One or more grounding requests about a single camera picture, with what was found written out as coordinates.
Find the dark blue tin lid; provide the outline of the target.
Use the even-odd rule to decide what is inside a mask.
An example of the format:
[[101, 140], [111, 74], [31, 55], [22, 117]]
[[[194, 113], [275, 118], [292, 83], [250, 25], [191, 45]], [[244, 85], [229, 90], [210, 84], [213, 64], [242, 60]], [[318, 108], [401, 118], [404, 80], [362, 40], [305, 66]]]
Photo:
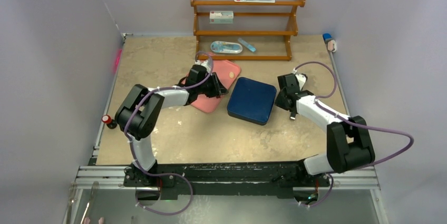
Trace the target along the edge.
[[240, 77], [230, 96], [227, 110], [272, 110], [276, 93], [273, 85]]

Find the blue chocolate tin box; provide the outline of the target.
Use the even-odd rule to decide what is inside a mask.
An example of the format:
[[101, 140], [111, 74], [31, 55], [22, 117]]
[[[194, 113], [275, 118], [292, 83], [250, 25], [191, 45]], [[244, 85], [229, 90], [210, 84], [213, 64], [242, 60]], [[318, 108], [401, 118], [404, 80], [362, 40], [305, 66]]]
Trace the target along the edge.
[[230, 117], [240, 119], [257, 125], [266, 125], [269, 121], [272, 110], [227, 110]]

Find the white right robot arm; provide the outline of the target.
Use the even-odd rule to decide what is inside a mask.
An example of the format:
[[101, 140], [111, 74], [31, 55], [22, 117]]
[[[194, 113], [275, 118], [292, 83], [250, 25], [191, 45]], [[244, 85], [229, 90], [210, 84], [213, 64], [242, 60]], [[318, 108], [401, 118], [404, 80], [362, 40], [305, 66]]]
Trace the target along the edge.
[[311, 184], [318, 174], [343, 173], [375, 161], [371, 136], [361, 116], [350, 117], [325, 104], [318, 105], [316, 96], [303, 89], [305, 74], [289, 73], [277, 80], [280, 91], [275, 106], [289, 111], [292, 120], [297, 115], [308, 118], [326, 134], [326, 151], [304, 159], [303, 167], [297, 169], [300, 184]]

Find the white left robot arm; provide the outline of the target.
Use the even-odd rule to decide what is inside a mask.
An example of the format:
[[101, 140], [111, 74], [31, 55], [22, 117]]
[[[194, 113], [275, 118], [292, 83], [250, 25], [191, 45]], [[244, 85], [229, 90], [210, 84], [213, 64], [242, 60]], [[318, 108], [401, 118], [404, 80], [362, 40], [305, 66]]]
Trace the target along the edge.
[[128, 138], [133, 165], [139, 168], [137, 180], [145, 187], [157, 181], [152, 169], [156, 158], [152, 152], [151, 133], [162, 109], [191, 105], [198, 96], [219, 98], [228, 93], [216, 72], [203, 65], [193, 65], [187, 76], [169, 87], [132, 87], [115, 114], [115, 121]]

